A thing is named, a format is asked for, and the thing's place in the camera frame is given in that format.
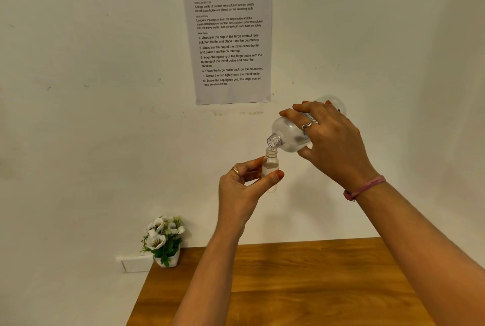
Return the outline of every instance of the bottle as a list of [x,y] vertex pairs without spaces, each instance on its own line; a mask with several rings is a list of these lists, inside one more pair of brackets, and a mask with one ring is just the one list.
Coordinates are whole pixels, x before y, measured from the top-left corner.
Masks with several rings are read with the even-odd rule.
[[[262,176],[267,176],[271,172],[279,170],[279,160],[278,160],[278,150],[275,148],[268,147],[266,149],[266,156],[263,160],[263,169],[261,171]],[[268,189],[269,193],[276,190],[276,185]]]
[[[330,101],[335,108],[340,111],[343,115],[347,115],[347,109],[343,102],[333,95],[322,96],[315,101],[325,103]],[[312,123],[317,121],[313,119],[312,115],[309,113],[302,113],[308,117]],[[309,137],[304,133],[299,127],[297,127],[293,122],[288,120],[286,117],[282,116],[275,120],[271,128],[273,134],[271,134],[268,139],[268,146],[271,149],[281,148],[286,152],[296,152],[301,150],[303,147],[310,143]]]

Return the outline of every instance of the paper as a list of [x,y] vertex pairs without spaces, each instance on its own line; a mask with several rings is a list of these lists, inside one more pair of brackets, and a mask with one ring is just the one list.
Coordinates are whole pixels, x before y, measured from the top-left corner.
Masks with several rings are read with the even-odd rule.
[[196,104],[271,97],[272,0],[184,0]]

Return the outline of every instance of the wooden table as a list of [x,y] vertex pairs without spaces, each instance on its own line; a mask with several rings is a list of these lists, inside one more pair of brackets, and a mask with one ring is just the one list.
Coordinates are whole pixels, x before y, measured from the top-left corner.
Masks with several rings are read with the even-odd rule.
[[[128,326],[166,326],[204,248],[154,264]],[[434,325],[380,238],[240,245],[227,326]]]

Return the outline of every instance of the person's left arm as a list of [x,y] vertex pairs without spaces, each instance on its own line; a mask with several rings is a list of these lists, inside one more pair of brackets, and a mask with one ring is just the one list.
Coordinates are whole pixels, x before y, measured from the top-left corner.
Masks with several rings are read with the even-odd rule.
[[[263,157],[236,164],[219,181],[219,217],[171,326],[224,326],[231,296],[239,238],[259,198],[284,176],[281,170],[261,178]],[[246,186],[245,182],[259,179]]]

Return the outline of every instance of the artificial flower plant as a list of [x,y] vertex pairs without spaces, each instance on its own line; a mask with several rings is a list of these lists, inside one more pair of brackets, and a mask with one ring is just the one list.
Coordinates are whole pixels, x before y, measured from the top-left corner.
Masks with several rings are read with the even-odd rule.
[[180,216],[160,216],[148,225],[147,234],[143,237],[142,252],[151,252],[154,257],[169,267],[169,257],[177,253],[182,243],[179,234],[185,231]]

